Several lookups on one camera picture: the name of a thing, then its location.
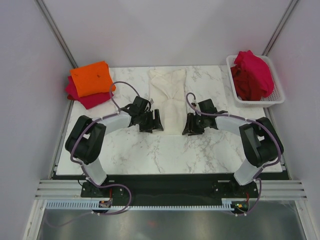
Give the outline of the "cream white t shirt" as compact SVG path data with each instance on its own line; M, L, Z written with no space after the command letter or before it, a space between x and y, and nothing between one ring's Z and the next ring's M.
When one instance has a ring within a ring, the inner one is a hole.
M152 108L159 110L163 131L154 130L158 136L181 136L187 121L186 70L162 71L151 69L149 75L149 96Z

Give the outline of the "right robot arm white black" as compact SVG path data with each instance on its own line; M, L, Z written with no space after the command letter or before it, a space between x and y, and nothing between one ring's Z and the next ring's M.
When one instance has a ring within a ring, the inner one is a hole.
M218 111L211 99L187 104L193 112L187 114L183 135L202 135L206 128L210 128L241 138L245 160L234 172L233 181L229 184L233 196L242 196L247 191L247 185L256 180L265 168L280 161L284 147L269 118L248 119L224 110Z

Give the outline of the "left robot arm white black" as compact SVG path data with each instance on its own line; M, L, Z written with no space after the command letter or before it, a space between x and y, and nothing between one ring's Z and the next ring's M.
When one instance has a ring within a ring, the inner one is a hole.
M70 160L81 166L86 179L93 184L92 191L99 197L106 196L110 191L110 185L105 181L107 174L99 160L105 136L135 125L142 133L163 131L160 110L152 110L151 106L151 101L136 96L133 103L110 115L97 119L81 115L77 119L65 149L70 153Z

